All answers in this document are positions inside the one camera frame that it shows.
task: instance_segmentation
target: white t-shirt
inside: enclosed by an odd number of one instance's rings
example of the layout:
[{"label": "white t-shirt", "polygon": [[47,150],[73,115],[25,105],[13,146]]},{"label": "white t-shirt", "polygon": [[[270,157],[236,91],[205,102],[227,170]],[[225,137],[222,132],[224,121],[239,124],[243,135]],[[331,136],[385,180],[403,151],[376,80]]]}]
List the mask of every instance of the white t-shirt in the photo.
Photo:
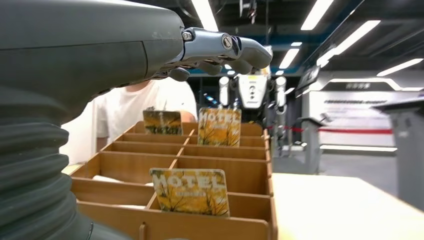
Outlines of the white t-shirt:
[{"label": "white t-shirt", "polygon": [[196,100],[187,82],[168,77],[150,80],[139,91],[125,87],[112,89],[95,99],[97,107],[97,137],[114,141],[126,130],[143,120],[143,110],[153,107],[161,111],[186,111],[197,120]]}]

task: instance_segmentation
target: bolt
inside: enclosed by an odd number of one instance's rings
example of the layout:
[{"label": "bolt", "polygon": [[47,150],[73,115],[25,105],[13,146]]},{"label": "bolt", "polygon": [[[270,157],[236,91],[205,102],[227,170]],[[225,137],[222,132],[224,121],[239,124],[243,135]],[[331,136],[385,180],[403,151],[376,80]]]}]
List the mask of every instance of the bolt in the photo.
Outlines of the bolt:
[{"label": "bolt", "polygon": [[222,45],[225,49],[229,50],[233,47],[233,39],[229,35],[222,36]]},{"label": "bolt", "polygon": [[193,35],[192,35],[191,32],[185,31],[185,32],[182,33],[182,39],[184,41],[191,41],[191,40],[193,40]]}]

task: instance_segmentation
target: display stand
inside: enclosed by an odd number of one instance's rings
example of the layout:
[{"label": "display stand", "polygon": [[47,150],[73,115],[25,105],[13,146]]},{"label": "display stand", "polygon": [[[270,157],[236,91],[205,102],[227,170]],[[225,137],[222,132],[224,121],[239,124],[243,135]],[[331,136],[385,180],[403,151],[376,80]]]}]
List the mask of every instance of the display stand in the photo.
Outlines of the display stand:
[{"label": "display stand", "polygon": [[[197,145],[197,131],[196,123],[183,123],[182,136],[148,135],[137,123],[71,174],[79,210],[135,240],[276,240],[268,132],[242,124],[240,147],[215,147]],[[145,185],[150,168],[224,170],[231,217],[161,211]],[[123,182],[92,180],[96,175]]]},{"label": "display stand", "polygon": [[424,97],[374,106],[390,115],[401,200],[424,211]]},{"label": "display stand", "polygon": [[301,117],[299,120],[304,126],[303,136],[307,145],[305,146],[305,167],[307,174],[318,174],[321,161],[321,144],[319,129],[325,124],[313,117]]}]

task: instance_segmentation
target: gray panel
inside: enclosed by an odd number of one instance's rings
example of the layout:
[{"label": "gray panel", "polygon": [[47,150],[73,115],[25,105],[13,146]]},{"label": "gray panel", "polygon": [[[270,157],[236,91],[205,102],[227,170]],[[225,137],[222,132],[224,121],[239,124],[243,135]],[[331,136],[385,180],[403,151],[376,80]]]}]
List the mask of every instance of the gray panel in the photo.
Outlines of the gray panel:
[{"label": "gray panel", "polygon": [[[22,95],[29,98],[36,93],[56,100],[66,111],[61,123],[81,114],[99,93],[142,81],[146,72],[146,53],[140,42],[0,51],[1,87],[26,91]],[[15,106],[25,103],[18,97],[7,101]]]},{"label": "gray panel", "polygon": [[424,211],[424,98],[374,106],[390,115],[397,155],[399,198]]},{"label": "gray panel", "polygon": [[2,0],[0,49],[181,40],[180,17],[123,0]]}]

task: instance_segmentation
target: ceiling light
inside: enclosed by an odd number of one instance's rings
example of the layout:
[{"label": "ceiling light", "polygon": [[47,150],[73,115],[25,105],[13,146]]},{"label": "ceiling light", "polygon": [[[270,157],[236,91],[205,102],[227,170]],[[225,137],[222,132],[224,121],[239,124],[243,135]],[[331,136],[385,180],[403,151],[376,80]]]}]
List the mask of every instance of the ceiling light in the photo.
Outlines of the ceiling light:
[{"label": "ceiling light", "polygon": [[203,28],[208,31],[218,32],[218,26],[212,14],[211,6],[208,0],[191,0],[197,16],[200,18]]},{"label": "ceiling light", "polygon": [[365,34],[375,28],[381,21],[380,20],[370,20],[362,24],[355,32],[348,36],[342,43],[340,43],[336,48],[334,55],[340,55],[359,39],[361,39]]},{"label": "ceiling light", "polygon": [[406,69],[407,67],[421,63],[422,60],[423,60],[423,58],[416,58],[416,59],[412,59],[410,61],[404,62],[402,64],[399,64],[397,66],[394,66],[392,68],[389,68],[387,70],[384,70],[384,71],[378,73],[377,77],[383,77],[383,76],[392,74],[394,72],[397,72],[399,70]]},{"label": "ceiling light", "polygon": [[402,88],[402,91],[411,91],[411,92],[418,92],[424,90],[424,87],[404,87]]},{"label": "ceiling light", "polygon": [[354,150],[354,151],[375,151],[375,152],[395,152],[396,147],[385,146],[340,146],[340,145],[321,145],[321,149],[327,150]]},{"label": "ceiling light", "polygon": [[308,88],[304,92],[302,92],[302,95],[308,94],[311,90]]},{"label": "ceiling light", "polygon": [[330,61],[328,61],[328,60],[327,60],[327,61],[325,61],[325,62],[323,62],[323,63],[321,64],[321,68],[325,67],[327,64],[329,64],[329,62],[330,62]]},{"label": "ceiling light", "polygon": [[336,49],[330,49],[328,52],[324,53],[321,57],[316,60],[316,65],[321,66],[323,68],[325,65],[329,63],[329,60],[334,56]]},{"label": "ceiling light", "polygon": [[289,94],[289,93],[293,92],[293,90],[295,90],[295,88],[294,88],[294,87],[290,87],[289,89],[287,89],[287,90],[284,92],[284,94]]},{"label": "ceiling light", "polygon": [[298,48],[292,48],[287,51],[285,54],[283,60],[281,61],[281,64],[279,65],[280,69],[286,69],[290,66],[290,64],[295,59],[296,55],[298,54],[299,49]]},{"label": "ceiling light", "polygon": [[317,26],[318,22],[324,16],[334,0],[316,0],[315,5],[312,7],[309,15],[306,17],[300,30],[312,30]]},{"label": "ceiling light", "polygon": [[299,47],[300,45],[302,45],[302,42],[300,41],[295,41],[291,44],[292,47]]}]

